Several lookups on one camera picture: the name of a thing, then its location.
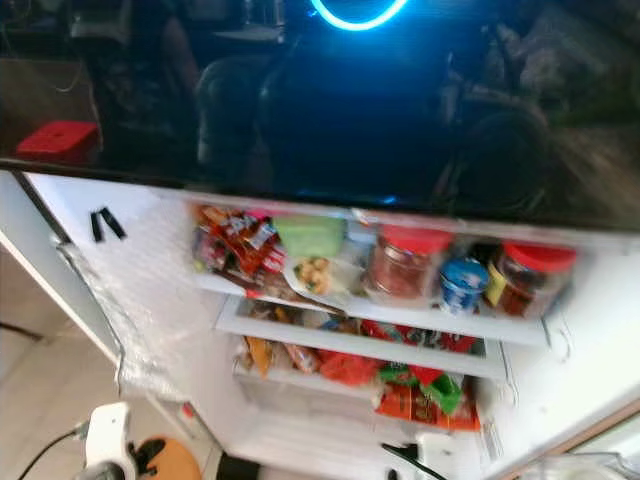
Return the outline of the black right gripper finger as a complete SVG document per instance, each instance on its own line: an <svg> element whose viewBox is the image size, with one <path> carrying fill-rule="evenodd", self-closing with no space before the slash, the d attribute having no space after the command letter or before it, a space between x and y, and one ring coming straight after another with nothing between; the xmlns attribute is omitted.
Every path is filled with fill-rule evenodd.
<svg viewBox="0 0 640 480"><path fill-rule="evenodd" d="M413 467L416 467L417 470L421 472L421 474L426 474L433 480L447 480L443 475L440 475L439 472L433 470L425 465L419 458L420 448L417 444L404 444L404 445L393 445L393 444L381 444L381 448L384 451L393 454L401 460L410 463Z"/></svg>

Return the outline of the tan round lidded container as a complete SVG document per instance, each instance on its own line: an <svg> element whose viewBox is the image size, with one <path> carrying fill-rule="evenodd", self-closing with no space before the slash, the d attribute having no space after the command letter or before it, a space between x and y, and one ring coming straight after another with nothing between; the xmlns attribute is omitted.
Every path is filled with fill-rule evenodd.
<svg viewBox="0 0 640 480"><path fill-rule="evenodd" d="M154 476L140 477L141 480L204 480L200 461L186 447L172 436L156 435L161 439L161 453L155 458L157 472Z"/></svg>

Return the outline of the white fridge door shelf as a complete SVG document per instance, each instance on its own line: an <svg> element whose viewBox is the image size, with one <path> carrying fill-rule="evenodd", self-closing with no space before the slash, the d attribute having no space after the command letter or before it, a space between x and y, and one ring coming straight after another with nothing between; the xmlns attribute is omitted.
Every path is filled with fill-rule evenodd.
<svg viewBox="0 0 640 480"><path fill-rule="evenodd" d="M375 412L381 393L390 387L378 376L366 387L347 387L330 381L319 374L317 367L320 349L296 346L270 340L274 360L266 378L250 370L250 358L244 347L244 335L239 338L233 353L233 374L247 389L250 396L270 404L279 410L293 411L332 411L340 415L355 417L379 415ZM453 375L462 381L462 387L471 401L472 389L468 381Z"/></svg>
<svg viewBox="0 0 640 480"><path fill-rule="evenodd" d="M421 346L389 342L365 335L323 332L323 330L306 328L306 326L274 323L274 321L255 319L248 315L250 308L246 306L246 298L229 296L215 328L221 332L259 337L280 342L300 344L300 346L332 349L351 355L362 355L381 360L396 361L399 364L411 364L430 367L458 374L476 376L476 378L506 381L509 379L506 353L498 340L484 340L483 352L480 355L467 355L430 349Z"/></svg>
<svg viewBox="0 0 640 480"><path fill-rule="evenodd" d="M399 306L374 303L365 294L352 294L340 306L332 306L317 300L306 300L301 293L285 287L282 274L266 276L268 284L257 288L255 284L243 287L238 276L220 273L197 273L198 287L206 291L221 294L233 294L247 300L261 300L297 308L308 308L325 314L346 314L352 317L383 321L396 325L415 326L448 332L467 337L476 337L499 342L517 344L517 346L548 347L550 334L543 320L516 320L512 317L499 317L484 306L477 307L474 314L447 314L439 306L430 308L402 308Z"/></svg>

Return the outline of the black glossy fridge door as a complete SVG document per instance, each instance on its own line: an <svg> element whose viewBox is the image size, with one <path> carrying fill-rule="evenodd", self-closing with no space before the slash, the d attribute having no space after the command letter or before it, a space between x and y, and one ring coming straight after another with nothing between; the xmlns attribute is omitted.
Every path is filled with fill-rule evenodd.
<svg viewBox="0 0 640 480"><path fill-rule="evenodd" d="M640 0L61 0L87 159L19 172L640 236Z"/></svg>

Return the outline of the red orange printed packet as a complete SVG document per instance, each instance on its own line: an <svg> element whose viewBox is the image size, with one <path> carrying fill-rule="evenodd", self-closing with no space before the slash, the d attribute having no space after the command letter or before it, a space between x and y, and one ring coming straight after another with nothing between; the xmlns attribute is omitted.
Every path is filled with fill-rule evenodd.
<svg viewBox="0 0 640 480"><path fill-rule="evenodd" d="M390 385L381 393L375 412L389 419L407 420L429 428L462 433L480 433L481 425L475 402L467 392L452 413L445 413L417 387Z"/></svg>

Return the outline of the green packet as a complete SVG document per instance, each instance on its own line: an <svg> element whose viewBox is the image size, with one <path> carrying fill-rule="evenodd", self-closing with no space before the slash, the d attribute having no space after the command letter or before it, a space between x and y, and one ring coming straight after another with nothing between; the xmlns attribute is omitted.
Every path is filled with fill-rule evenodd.
<svg viewBox="0 0 640 480"><path fill-rule="evenodd" d="M431 367L389 362L378 370L378 378L385 384L417 387L443 413L454 413L465 398L462 381Z"/></svg>

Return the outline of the red mesh packet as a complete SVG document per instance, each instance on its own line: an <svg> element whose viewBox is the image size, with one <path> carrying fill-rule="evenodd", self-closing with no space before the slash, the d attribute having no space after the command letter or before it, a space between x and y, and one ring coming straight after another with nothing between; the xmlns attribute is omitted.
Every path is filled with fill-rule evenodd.
<svg viewBox="0 0 640 480"><path fill-rule="evenodd" d="M366 387L376 379L383 365L379 358L370 358L349 353L320 349L317 371L324 378L347 387Z"/></svg>

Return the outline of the red black snack packet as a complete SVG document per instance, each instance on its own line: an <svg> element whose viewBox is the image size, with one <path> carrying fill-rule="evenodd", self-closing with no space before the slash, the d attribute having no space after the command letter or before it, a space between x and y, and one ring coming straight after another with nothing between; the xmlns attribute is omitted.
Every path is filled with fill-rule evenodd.
<svg viewBox="0 0 640 480"><path fill-rule="evenodd" d="M440 349L454 353L470 355L476 343L475 337L435 330L415 328L392 323L380 323L371 319L361 319L361 332L366 337L389 340L389 342L406 344L429 349Z"/></svg>

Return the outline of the clear bubble wrap sheet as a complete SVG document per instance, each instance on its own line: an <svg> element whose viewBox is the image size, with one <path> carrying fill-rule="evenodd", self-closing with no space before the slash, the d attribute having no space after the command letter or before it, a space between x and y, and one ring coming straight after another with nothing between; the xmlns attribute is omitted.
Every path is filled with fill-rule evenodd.
<svg viewBox="0 0 640 480"><path fill-rule="evenodd" d="M59 250L104 311L116 383L127 394L196 401L223 361L212 328L220 297L197 287L186 206L161 200L138 212L110 211L124 239L108 232L104 242Z"/></svg>

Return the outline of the blue lid cup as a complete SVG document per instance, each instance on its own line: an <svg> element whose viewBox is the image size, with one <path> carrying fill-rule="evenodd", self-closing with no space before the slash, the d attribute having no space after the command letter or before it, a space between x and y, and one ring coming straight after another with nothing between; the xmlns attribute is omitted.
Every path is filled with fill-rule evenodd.
<svg viewBox="0 0 640 480"><path fill-rule="evenodd" d="M451 259L440 269L440 310L449 315L475 314L490 280L475 259Z"/></svg>

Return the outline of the large red lid jar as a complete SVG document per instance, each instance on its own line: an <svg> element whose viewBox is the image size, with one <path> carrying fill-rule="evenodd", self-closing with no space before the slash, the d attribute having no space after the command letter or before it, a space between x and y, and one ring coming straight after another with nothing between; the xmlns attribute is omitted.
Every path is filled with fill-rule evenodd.
<svg viewBox="0 0 640 480"><path fill-rule="evenodd" d="M369 256L367 296L376 305L429 308L452 241L453 234L445 230L383 225Z"/></svg>

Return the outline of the white food picture packet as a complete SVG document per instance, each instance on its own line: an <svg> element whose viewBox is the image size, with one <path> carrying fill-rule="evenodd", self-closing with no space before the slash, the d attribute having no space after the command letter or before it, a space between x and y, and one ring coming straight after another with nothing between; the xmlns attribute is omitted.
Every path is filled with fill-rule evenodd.
<svg viewBox="0 0 640 480"><path fill-rule="evenodd" d="M342 307L355 296L364 270L343 259L288 257L284 276L294 292L308 300Z"/></svg>

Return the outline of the red lid jar yellow label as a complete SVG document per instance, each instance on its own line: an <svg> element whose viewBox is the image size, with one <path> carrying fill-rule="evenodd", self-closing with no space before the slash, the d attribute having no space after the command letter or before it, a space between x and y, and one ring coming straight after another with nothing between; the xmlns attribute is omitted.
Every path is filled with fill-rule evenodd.
<svg viewBox="0 0 640 480"><path fill-rule="evenodd" d="M579 252L572 248L504 241L489 262L484 300L507 317L540 317L561 296Z"/></svg>

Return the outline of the black clip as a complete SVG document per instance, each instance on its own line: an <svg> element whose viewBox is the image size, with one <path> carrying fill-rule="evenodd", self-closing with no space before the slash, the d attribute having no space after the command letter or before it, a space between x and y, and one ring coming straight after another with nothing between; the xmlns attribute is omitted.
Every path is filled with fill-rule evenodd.
<svg viewBox="0 0 640 480"><path fill-rule="evenodd" d="M105 232L110 230L119 241L127 238L127 232L123 225L116 220L113 212L109 207L101 207L99 210L92 211L90 214L90 227L93 242L102 243L105 241Z"/></svg>

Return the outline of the green plastic container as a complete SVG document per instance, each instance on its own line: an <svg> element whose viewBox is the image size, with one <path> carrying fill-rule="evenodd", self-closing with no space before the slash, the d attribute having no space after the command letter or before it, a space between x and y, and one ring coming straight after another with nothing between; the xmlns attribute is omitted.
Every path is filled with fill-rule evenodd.
<svg viewBox="0 0 640 480"><path fill-rule="evenodd" d="M271 219L284 251L291 257L334 257L346 242L346 219L329 216L276 215Z"/></svg>

